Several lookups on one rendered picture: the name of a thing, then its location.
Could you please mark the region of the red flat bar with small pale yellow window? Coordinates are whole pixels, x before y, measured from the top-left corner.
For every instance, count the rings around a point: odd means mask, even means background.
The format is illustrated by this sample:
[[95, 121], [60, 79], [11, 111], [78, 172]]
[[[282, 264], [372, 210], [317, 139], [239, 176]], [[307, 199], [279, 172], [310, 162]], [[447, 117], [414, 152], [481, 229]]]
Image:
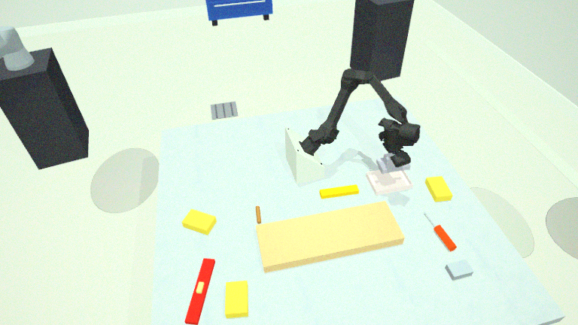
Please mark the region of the red flat bar with small pale yellow window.
[[192, 299], [188, 308], [185, 323], [198, 325], [205, 302], [209, 281], [214, 268], [215, 260], [204, 259], [199, 270], [199, 277], [193, 292]]

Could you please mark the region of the tan flat rectangular panel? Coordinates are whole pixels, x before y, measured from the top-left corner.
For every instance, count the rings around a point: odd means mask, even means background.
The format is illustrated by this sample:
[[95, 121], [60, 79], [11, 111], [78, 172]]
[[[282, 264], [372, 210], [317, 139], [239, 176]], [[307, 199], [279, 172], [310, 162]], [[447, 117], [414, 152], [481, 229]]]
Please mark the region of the tan flat rectangular panel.
[[402, 245], [386, 201], [256, 226], [264, 273]]

